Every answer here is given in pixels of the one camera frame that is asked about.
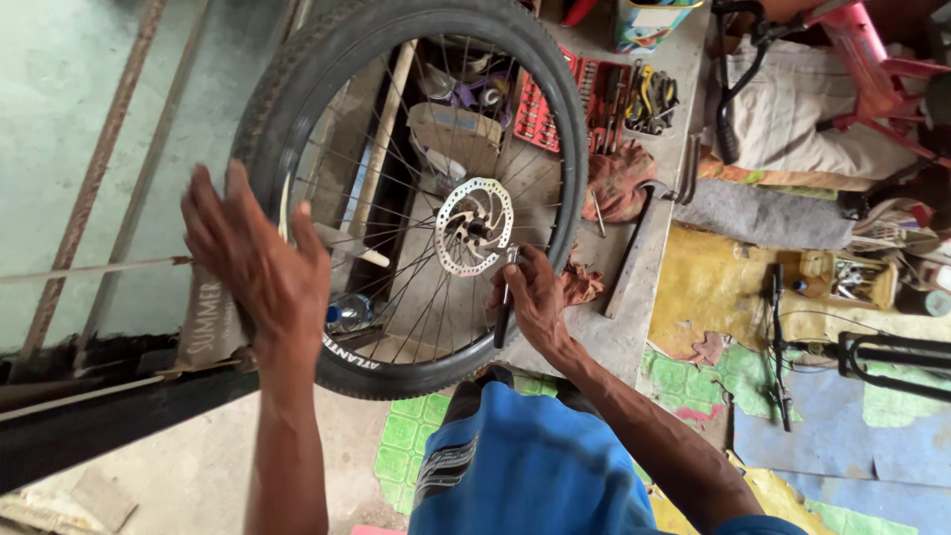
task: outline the socket set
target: socket set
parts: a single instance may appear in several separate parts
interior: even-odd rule
[[[588,126],[588,152],[607,154],[622,143],[624,111],[630,104],[634,68],[578,58],[559,47],[574,74]],[[558,152],[554,115],[545,97],[526,72],[515,114],[514,135],[546,150]]]
[[[577,58],[571,52],[561,49],[568,68],[575,72]],[[545,150],[558,152],[558,134],[554,126],[554,114],[548,108],[541,89],[534,79],[525,72],[522,78],[522,92],[518,97],[518,111],[515,113],[514,134],[516,137]]]

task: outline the bicycle wheel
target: bicycle wheel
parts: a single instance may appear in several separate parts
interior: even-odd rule
[[[526,87],[541,108],[518,110]],[[532,115],[547,125],[535,145],[513,134],[524,131],[515,117]],[[232,152],[285,236],[301,200],[315,224],[347,234],[325,243],[331,299],[372,303],[358,325],[326,329],[315,382],[403,399],[484,366],[495,353],[485,303],[504,264],[497,248],[534,244],[560,272],[586,145],[566,57],[511,0],[350,0],[298,30],[258,84]],[[354,244],[376,263],[351,256]]]

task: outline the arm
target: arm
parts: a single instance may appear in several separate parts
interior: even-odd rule
[[[228,193],[196,166],[182,199],[185,243],[195,262],[222,280],[254,320],[261,415],[244,531],[326,533],[323,454],[314,416],[314,364],[330,287],[330,257],[310,221],[294,210],[298,248],[267,220],[240,162],[228,167]]]
[[[522,246],[528,262],[508,265],[493,279],[508,283],[525,338],[592,401],[631,457],[701,533],[734,517],[763,514],[752,490],[729,461],[686,424],[597,364],[568,334],[561,281],[545,255]]]

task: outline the bottle cap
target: bottle cap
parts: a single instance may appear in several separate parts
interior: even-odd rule
[[[327,323],[332,324],[340,321],[340,318],[343,317],[343,310],[336,305],[331,305],[327,307]]]

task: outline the red bicycle frame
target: red bicycle frame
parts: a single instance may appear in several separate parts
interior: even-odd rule
[[[802,13],[805,26],[821,24],[839,57],[845,63],[858,91],[855,110],[832,119],[828,126],[847,130],[855,123],[865,125],[895,143],[932,162],[951,168],[951,159],[905,138],[914,123],[924,121],[919,114],[921,95],[909,95],[901,78],[930,80],[951,71],[951,67],[888,57],[879,34],[872,25],[862,0],[834,0]],[[875,121],[886,118],[888,126]]]

